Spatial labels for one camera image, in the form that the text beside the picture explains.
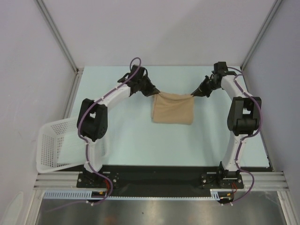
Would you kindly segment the beige t shirt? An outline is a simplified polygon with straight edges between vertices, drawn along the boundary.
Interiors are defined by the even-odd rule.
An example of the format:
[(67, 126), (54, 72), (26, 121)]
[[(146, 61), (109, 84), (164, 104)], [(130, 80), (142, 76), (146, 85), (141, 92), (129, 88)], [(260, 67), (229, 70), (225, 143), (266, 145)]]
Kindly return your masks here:
[(194, 120), (195, 98), (160, 92), (153, 97), (151, 118), (155, 123), (191, 125)]

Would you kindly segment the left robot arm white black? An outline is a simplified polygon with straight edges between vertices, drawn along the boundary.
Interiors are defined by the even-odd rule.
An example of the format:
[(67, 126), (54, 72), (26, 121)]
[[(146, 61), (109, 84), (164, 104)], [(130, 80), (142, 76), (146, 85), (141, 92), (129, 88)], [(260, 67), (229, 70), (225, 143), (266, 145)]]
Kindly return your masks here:
[(108, 113), (118, 103), (133, 94), (141, 92), (149, 97), (160, 91), (148, 77), (148, 70), (139, 65), (132, 65), (130, 72), (118, 80), (117, 85), (98, 100), (84, 99), (81, 104), (77, 130), (80, 139), (85, 141), (84, 168), (89, 171), (87, 182), (97, 188), (104, 178), (98, 171), (103, 166), (103, 153), (96, 150), (97, 142), (105, 137), (108, 130)]

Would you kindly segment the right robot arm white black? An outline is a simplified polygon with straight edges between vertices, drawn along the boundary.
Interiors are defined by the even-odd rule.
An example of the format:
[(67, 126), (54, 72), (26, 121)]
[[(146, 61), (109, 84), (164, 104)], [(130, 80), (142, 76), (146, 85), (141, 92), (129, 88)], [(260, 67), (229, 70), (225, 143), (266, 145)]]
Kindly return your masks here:
[(242, 171), (240, 156), (248, 138), (258, 135), (262, 126), (262, 100), (254, 97), (242, 88), (238, 77), (242, 72), (228, 67), (226, 62), (214, 64), (210, 76), (192, 92), (194, 97), (209, 97), (214, 90), (224, 90), (232, 103), (227, 117), (227, 127), (230, 140), (223, 160), (220, 162), (222, 173), (216, 176), (216, 182), (221, 188), (227, 188), (233, 183), (233, 175)]

